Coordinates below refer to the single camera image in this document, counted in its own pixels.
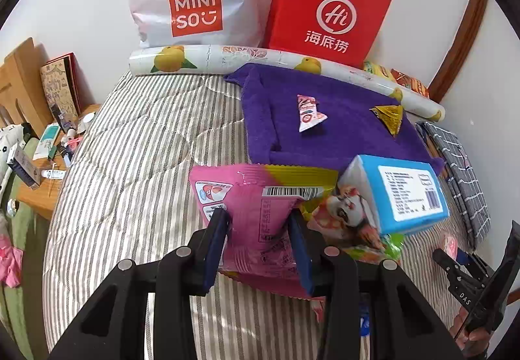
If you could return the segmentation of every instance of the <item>gray plaid cloth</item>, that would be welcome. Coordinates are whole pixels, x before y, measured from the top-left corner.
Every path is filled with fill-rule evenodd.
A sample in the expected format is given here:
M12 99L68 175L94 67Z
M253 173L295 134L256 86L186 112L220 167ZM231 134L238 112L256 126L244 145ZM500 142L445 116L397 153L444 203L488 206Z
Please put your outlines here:
M434 124L420 121L415 124L423 137L430 136L446 161L448 186L459 212L464 219L467 240L472 248L477 248L491 228L484 194L475 176L475 171L467 158L457 135Z

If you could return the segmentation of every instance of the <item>human hand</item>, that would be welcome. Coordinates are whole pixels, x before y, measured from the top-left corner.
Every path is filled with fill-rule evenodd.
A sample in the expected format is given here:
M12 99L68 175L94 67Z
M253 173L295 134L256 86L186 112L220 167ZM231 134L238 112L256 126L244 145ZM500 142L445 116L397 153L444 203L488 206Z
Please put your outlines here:
M467 310L464 307L459 309L459 314L455 316L453 319L453 325L450 328L450 333L452 337L455 337L460 327L464 323L467 318ZM466 347L468 341L471 343L468 344L468 348L464 351L465 357L473 357L476 356L485 349L487 349L489 345L489 340L491 339L491 334L485 330L484 328L478 328L468 334L468 332L463 329L460 331L457 340L455 341L459 348L463 350Z

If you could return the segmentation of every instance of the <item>white wall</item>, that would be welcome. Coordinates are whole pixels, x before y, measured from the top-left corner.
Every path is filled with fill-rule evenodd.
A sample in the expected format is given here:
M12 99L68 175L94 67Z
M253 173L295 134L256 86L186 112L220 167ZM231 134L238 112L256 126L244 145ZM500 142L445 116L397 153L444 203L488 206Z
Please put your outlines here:
M489 0L482 26L465 64L443 98L446 119L463 144L484 192L491 231L478 248L496 268L504 255L511 221L520 223L520 40L495 0ZM520 287L517 276L513 289ZM503 325L491 340L497 345L518 305L507 309Z
M261 20L270 0L259 0ZM467 0L393 0L371 59L428 84L451 46ZM101 103L138 47L126 0L20 0L0 30L0 59L32 36L50 58L73 51L87 102Z

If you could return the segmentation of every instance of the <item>blue box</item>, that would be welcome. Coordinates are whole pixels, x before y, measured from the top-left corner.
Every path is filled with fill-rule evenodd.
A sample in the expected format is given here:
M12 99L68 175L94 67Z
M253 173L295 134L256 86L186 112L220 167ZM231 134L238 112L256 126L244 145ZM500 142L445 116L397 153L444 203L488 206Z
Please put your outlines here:
M439 181L429 163L358 155L338 187L358 189L381 234L414 233L449 216Z

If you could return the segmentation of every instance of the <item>book cover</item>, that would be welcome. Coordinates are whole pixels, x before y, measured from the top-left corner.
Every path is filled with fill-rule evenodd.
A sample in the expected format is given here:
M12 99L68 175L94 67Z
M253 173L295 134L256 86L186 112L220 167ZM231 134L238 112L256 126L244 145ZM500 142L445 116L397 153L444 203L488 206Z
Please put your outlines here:
M49 107L55 103L61 111L77 118L79 106L75 86L70 85L73 81L70 56L48 62L40 68L40 76Z

